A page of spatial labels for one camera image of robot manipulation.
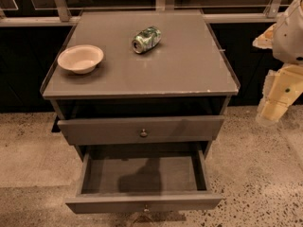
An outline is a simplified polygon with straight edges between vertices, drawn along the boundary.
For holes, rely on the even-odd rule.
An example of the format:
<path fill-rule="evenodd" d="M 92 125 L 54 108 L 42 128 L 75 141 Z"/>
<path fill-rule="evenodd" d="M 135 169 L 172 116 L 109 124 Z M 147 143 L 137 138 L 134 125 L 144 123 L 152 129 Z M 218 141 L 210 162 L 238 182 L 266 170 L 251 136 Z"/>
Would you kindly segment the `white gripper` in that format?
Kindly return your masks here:
<path fill-rule="evenodd" d="M 269 26 L 253 41 L 252 46 L 272 49 L 275 26 Z M 287 107 L 292 105 L 302 93 L 303 67 L 301 65 L 285 63 L 278 71 L 270 70 L 263 86 L 263 95 L 267 101 L 265 99 L 260 101 L 256 121 L 263 126 L 274 125 L 287 112 Z"/>

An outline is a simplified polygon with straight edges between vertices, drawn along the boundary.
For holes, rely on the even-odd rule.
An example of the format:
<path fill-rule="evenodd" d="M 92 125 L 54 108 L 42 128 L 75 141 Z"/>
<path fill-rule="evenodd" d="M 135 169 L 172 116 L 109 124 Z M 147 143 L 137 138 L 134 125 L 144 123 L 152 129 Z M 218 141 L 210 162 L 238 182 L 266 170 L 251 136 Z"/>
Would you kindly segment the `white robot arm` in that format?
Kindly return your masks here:
<path fill-rule="evenodd" d="M 271 49 L 273 57 L 283 62 L 277 71 L 268 71 L 257 109 L 259 124 L 270 126 L 303 94 L 303 0 L 294 0 L 253 41 L 253 47 Z"/>

